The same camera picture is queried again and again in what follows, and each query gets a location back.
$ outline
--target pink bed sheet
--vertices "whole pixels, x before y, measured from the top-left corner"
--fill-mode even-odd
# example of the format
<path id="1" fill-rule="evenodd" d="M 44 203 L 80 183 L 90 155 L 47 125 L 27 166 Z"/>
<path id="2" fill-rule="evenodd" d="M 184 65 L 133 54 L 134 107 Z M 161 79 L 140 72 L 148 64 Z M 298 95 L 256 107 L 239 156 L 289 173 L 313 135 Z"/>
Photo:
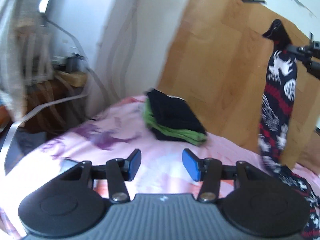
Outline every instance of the pink bed sheet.
<path id="1" fill-rule="evenodd" d="M 141 117 L 144 100 L 144 96 L 124 99 L 100 113 L 98 121 L 87 121 L 41 145 L 13 168 L 1 185 L 6 194 L 0 195 L 0 207 L 18 235 L 25 236 L 18 217 L 20 202 L 57 176 L 64 158 L 90 160 L 93 165 L 101 165 L 109 159 L 126 158 L 135 148 L 139 148 L 142 153 L 141 166 L 134 181 L 126 182 L 131 199 L 136 193 L 192 193 L 196 197 L 201 182 L 192 181 L 182 164 L 185 148 L 192 150 L 199 158 L 212 157 L 227 165 L 243 160 L 264 170 L 259 155 L 213 134 L 208 134 L 208 141 L 201 147 L 156 140 Z M 320 178 L 317 175 L 298 164 L 293 172 L 305 177 L 315 193 L 320 195 Z M 96 190 L 103 197 L 108 197 L 106 181 L 99 181 Z M 232 181 L 222 181 L 220 197 L 232 190 Z"/>

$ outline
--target stack of folded clothing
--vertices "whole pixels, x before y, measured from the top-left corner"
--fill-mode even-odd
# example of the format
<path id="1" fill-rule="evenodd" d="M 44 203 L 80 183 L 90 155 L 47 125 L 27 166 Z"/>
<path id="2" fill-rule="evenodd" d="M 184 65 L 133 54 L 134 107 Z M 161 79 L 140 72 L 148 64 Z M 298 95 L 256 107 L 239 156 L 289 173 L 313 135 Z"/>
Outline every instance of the stack of folded clothing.
<path id="1" fill-rule="evenodd" d="M 169 97 L 156 89 L 147 95 L 143 119 L 158 140 L 197 146 L 207 140 L 204 127 L 183 99 Z"/>

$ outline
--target screw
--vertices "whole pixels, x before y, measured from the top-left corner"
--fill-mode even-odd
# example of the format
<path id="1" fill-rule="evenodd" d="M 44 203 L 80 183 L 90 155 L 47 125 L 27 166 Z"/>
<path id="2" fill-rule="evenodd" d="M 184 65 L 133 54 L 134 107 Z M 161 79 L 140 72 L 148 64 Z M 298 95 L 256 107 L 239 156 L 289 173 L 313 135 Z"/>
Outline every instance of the screw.
<path id="1" fill-rule="evenodd" d="M 114 193 L 112 195 L 112 199 L 116 202 L 122 202 L 125 201 L 128 198 L 128 195 L 123 192 Z"/>
<path id="2" fill-rule="evenodd" d="M 216 197 L 217 196 L 215 195 L 215 193 L 212 193 L 212 192 L 204 192 L 200 195 L 200 198 L 203 201 L 212 201 L 212 200 L 215 200 Z"/>

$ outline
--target white surface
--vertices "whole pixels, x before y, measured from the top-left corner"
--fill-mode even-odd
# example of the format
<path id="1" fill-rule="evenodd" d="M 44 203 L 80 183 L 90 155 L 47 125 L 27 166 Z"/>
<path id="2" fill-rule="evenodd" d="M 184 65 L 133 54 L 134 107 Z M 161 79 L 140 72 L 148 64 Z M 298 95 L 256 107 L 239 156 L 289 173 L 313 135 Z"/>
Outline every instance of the white surface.
<path id="1" fill-rule="evenodd" d="M 120 72 L 124 58 L 131 42 L 131 25 L 125 32 L 119 30 L 127 19 L 133 0 L 58 0 L 51 19 L 75 35 L 89 58 L 90 66 L 94 68 L 102 82 L 110 85 L 108 77 L 113 68 L 114 87 L 120 94 Z M 138 38 L 134 54 L 125 75 L 126 95 L 141 94 L 157 84 L 167 51 L 174 38 L 180 18 L 188 0 L 139 0 Z M 266 0 L 267 7 L 292 21 L 305 35 L 314 34 L 320 40 L 320 7 L 318 0 L 299 0 L 308 7 L 315 16 L 311 16 L 307 9 L 299 6 L 293 0 Z M 112 60 L 108 56 L 115 40 L 120 40 Z M 62 33 L 56 40 L 55 55 L 64 56 L 70 52 L 72 43 L 68 41 L 61 47 L 61 42 L 67 41 Z M 103 108 L 103 100 L 99 90 L 94 90 L 90 96 L 88 112 L 95 114 Z"/>

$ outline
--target gray ribbed plate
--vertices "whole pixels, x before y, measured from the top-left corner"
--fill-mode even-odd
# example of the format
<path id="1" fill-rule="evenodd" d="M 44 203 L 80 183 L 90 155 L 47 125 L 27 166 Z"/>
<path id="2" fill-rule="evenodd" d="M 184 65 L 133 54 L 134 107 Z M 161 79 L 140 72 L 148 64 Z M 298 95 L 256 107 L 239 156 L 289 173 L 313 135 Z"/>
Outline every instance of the gray ribbed plate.
<path id="1" fill-rule="evenodd" d="M 42 240 L 26 236 L 24 240 Z M 68 240 L 263 240 L 230 225 L 214 204 L 197 202 L 191 194 L 137 194 L 113 205 L 102 221 Z M 281 238 L 301 240 L 300 235 Z"/>

